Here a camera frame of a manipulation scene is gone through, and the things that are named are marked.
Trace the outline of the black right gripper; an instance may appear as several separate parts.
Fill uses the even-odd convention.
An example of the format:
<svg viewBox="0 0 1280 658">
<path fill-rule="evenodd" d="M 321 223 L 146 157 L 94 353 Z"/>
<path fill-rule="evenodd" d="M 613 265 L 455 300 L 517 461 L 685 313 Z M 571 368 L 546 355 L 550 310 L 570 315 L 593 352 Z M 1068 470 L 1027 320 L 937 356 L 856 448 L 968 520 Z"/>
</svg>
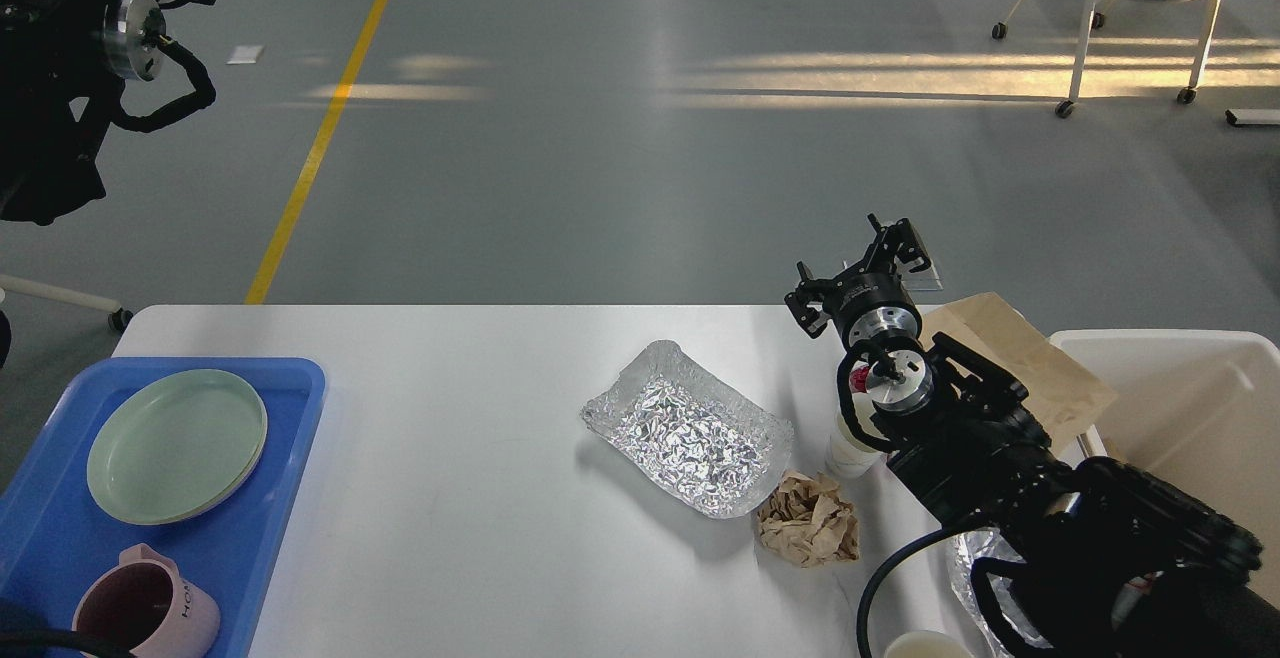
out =
<svg viewBox="0 0 1280 658">
<path fill-rule="evenodd" d="M 909 219 L 883 224 L 869 213 L 867 220 L 876 238 L 860 260 L 860 274 L 817 278 L 806 262 L 796 262 L 799 280 L 783 303 L 810 339 L 832 323 L 844 347 L 920 338 L 922 315 L 902 284 L 933 279 L 931 253 Z"/>
</svg>

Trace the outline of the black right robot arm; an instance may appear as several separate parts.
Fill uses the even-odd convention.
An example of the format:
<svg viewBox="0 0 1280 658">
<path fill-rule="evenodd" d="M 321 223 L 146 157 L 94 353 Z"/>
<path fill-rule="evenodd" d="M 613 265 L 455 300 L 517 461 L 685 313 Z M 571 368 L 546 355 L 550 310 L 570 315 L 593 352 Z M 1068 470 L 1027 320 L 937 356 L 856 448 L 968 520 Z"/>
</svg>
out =
<svg viewBox="0 0 1280 658">
<path fill-rule="evenodd" d="M 929 253 L 908 219 L 883 225 L 860 261 L 833 278 L 799 262 L 785 303 L 808 335 L 833 325 L 850 433 L 888 456 L 890 471 L 940 522 L 870 576 L 856 612 L 872 654 L 872 602 L 905 559 L 993 529 L 1018 561 L 983 557 L 969 584 L 980 616 L 1015 657 L 1275 657 L 1277 609 L 1249 589 L 1261 543 L 1174 485 L 1108 457 L 1070 466 L 1051 454 L 1016 376 L 936 333 L 899 268 Z"/>
</svg>

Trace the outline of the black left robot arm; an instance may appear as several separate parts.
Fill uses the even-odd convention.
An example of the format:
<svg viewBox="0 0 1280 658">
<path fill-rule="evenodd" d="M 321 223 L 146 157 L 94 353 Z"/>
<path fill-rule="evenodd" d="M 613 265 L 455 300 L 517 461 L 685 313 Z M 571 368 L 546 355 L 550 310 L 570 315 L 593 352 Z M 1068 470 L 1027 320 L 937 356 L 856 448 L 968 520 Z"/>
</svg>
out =
<svg viewBox="0 0 1280 658">
<path fill-rule="evenodd" d="M 105 195 L 110 128 L 151 133 L 215 102 L 165 12 L 216 0 L 1 0 L 3 219 L 49 225 Z"/>
</svg>

